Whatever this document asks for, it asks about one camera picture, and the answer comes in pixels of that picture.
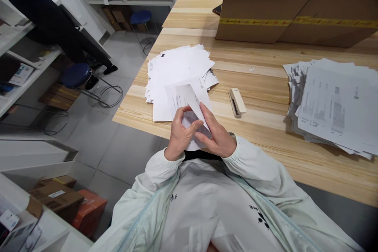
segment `label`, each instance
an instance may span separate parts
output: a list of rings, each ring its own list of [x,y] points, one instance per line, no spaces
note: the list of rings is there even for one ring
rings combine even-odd
[[[11,210],[6,210],[5,213],[3,213],[0,216],[0,222],[7,228],[7,230],[12,231],[12,229],[15,228],[17,223],[19,222],[20,218],[12,213]]]
[[[63,191],[63,190],[59,190],[58,192],[55,192],[55,193],[50,194],[49,197],[50,197],[50,198],[55,198],[55,197],[58,197],[59,195],[62,195],[62,194],[64,194],[64,193],[65,193],[65,191]]]

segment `person's left hand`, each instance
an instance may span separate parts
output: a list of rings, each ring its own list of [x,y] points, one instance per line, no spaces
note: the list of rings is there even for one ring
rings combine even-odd
[[[184,112],[191,111],[190,106],[184,106],[176,111],[176,115],[172,121],[172,128],[170,130],[170,139],[164,156],[169,161],[175,161],[180,154],[189,145],[190,139],[194,133],[204,124],[202,120],[194,121],[189,128],[185,128],[182,124],[182,117]]]

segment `person's right hand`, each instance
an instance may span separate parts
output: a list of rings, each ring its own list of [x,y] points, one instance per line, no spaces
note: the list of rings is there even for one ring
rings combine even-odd
[[[204,143],[212,154],[222,158],[231,156],[236,149],[236,142],[202,102],[200,103],[200,107],[213,138],[210,140],[200,132],[195,132],[194,136]]]

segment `yellow tape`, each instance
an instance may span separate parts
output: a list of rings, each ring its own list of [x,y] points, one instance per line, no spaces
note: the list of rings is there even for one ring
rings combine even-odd
[[[56,182],[59,182],[60,184],[62,184],[62,185],[66,185],[66,183],[64,183],[64,182],[62,182],[62,181],[60,181],[59,179],[57,179],[57,178],[53,178],[53,180],[55,180]]]
[[[323,19],[313,17],[296,17],[293,24],[311,24],[318,26],[342,26],[354,28],[378,28],[378,21],[369,20],[340,20],[340,19]]]
[[[220,24],[237,24],[248,26],[288,26],[291,20],[257,20],[257,19],[219,19]]]
[[[60,92],[62,92],[62,93],[64,93],[64,94],[66,94],[66,95],[69,95],[69,96],[73,96],[73,97],[78,97],[78,96],[76,96],[76,95],[74,95],[74,94],[72,94],[72,93],[69,93],[69,92],[67,92],[67,91],[64,91],[64,90],[62,90],[62,89],[59,89],[58,91],[60,91]]]
[[[293,21],[292,20],[220,18],[219,23],[220,24],[248,25],[248,26],[288,26],[290,24],[310,24],[310,25],[318,25],[318,26],[378,28],[378,21],[323,19],[323,18],[313,18],[313,17],[296,17]]]

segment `white stapler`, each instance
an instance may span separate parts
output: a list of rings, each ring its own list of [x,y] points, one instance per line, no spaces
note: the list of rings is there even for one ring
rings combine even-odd
[[[228,93],[230,97],[232,111],[235,117],[240,118],[242,113],[246,113],[246,108],[237,88],[230,89]]]

